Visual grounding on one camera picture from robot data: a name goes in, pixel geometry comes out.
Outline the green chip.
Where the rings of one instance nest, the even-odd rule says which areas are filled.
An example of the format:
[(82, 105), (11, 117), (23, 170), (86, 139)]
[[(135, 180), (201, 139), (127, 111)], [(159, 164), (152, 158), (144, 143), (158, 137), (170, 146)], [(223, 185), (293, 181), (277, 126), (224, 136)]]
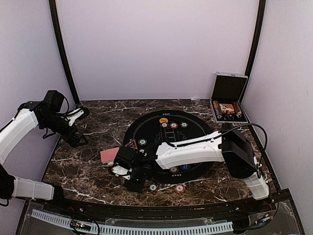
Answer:
[(182, 122), (182, 123), (180, 124), (180, 126), (181, 126), (182, 128), (187, 128), (187, 127), (188, 127), (188, 123)]
[(140, 139), (138, 141), (139, 145), (146, 145), (147, 144), (147, 141), (145, 139)]

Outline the red backed card deck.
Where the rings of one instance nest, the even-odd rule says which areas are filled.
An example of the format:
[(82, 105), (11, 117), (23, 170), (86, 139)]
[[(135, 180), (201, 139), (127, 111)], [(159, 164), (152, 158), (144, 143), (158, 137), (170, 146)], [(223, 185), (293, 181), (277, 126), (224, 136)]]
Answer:
[(101, 151), (100, 152), (101, 162), (103, 164), (113, 162), (118, 151), (119, 151), (119, 147)]

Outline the red yellow poker chip stack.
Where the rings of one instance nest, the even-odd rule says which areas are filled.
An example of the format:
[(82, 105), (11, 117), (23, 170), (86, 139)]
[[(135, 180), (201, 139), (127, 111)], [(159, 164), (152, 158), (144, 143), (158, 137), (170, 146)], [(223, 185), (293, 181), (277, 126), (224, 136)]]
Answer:
[(185, 185), (183, 184), (177, 184), (175, 186), (175, 192), (176, 193), (183, 193), (185, 191)]

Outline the orange big blind button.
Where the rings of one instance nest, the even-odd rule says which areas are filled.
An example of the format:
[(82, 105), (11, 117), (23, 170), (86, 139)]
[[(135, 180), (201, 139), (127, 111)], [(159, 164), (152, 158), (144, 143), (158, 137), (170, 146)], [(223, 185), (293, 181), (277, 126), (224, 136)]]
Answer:
[(159, 122), (162, 124), (162, 123), (168, 123), (168, 119), (165, 118), (165, 117), (162, 117), (159, 119)]

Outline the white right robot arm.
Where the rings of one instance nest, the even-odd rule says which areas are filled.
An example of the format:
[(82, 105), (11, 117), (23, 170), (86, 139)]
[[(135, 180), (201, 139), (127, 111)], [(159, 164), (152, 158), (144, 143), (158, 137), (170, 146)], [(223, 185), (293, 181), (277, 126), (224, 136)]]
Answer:
[(255, 157), (251, 142), (229, 123), (222, 125), (219, 132), (186, 141), (165, 141), (127, 156), (130, 179), (125, 188), (129, 191), (141, 192), (158, 167), (166, 170), (187, 164), (225, 162), (230, 175), (242, 179), (251, 191), (250, 209), (261, 212), (268, 205), (269, 186), (261, 161)]

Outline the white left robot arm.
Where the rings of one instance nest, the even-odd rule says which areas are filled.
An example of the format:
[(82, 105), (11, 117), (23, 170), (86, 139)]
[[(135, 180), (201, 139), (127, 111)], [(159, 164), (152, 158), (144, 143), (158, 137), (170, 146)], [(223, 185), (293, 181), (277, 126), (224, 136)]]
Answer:
[(0, 197), (4, 200), (11, 198), (28, 198), (50, 201), (50, 206), (58, 213), (66, 213), (69, 203), (62, 197), (61, 187), (53, 186), (36, 180), (25, 179), (10, 174), (5, 169), (6, 163), (13, 153), (26, 147), (30, 154), (32, 138), (35, 129), (45, 129), (52, 134), (58, 134), (71, 147), (79, 147), (88, 143), (82, 131), (75, 126), (77, 120), (89, 115), (88, 108), (82, 106), (67, 114), (60, 114), (48, 101), (30, 101), (22, 104), (17, 114), (0, 131)]

